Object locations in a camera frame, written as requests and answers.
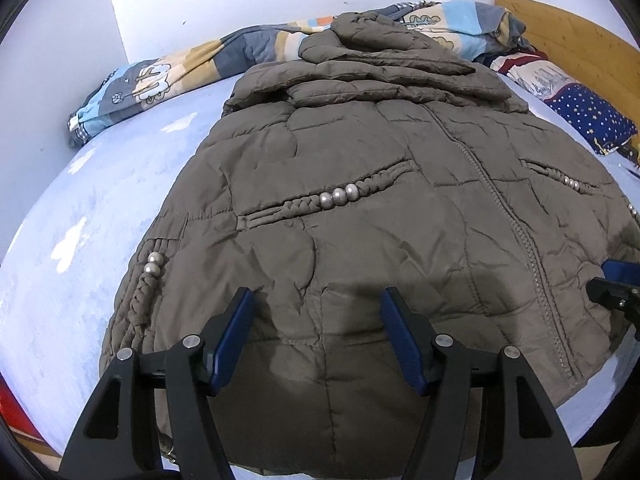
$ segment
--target brown puffer jacket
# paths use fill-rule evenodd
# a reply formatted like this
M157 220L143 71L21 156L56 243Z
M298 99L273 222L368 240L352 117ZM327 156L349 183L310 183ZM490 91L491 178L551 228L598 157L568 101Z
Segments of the brown puffer jacket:
M556 405L583 387L626 328L585 284L640 256L599 161L485 67L374 13L300 57L236 83L129 264L100 370L198 333L247 286L257 316L211 405L228 458L324 478L399 475L424 415L380 321L386 286L467 346L518 346ZM322 208L349 184L358 200Z

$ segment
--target wooden headboard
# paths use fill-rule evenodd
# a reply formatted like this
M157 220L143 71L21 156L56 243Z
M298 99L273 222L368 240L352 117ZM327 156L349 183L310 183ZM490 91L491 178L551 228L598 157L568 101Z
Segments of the wooden headboard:
M640 126L640 52L581 16L533 0L495 0L527 25L549 60Z

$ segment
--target mattress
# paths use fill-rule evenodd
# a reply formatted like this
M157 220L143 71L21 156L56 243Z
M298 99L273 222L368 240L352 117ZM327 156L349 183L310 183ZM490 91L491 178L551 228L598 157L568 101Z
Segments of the mattress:
M105 130L53 181L12 241L0 267L0 373L57 452L64 451L98 381L102 338L130 256L220 118L237 79L188 92ZM533 113L588 148L564 119L503 79ZM640 180L625 169L632 164L615 153L599 160L640 209ZM587 386L558 408L572 442L600 416L639 354L630 332ZM458 478L469 478L471 469L472 461L463 462Z

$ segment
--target metal screw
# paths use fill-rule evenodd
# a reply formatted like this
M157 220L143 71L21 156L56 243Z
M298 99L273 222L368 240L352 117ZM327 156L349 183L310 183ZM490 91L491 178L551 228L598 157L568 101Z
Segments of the metal screw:
M509 359L517 359L518 357L520 357L520 350L518 350L515 346L509 345L504 347L504 354Z
M118 350L118 353L116 354L116 357L120 361L126 361L132 355L133 355L133 350L131 348L121 348L120 350Z
M436 345L438 346L451 346L453 345L453 338L447 334L438 334L436 336Z
M200 337L197 335L188 335L182 340L182 344L185 348L195 348L200 344Z

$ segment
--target blue star pillow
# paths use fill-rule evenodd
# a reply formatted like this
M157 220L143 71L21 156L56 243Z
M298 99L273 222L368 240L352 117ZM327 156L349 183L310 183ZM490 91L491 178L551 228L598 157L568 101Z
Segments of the blue star pillow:
M483 61L547 104L573 126L599 155L607 155L638 132L611 103L546 59L539 50Z

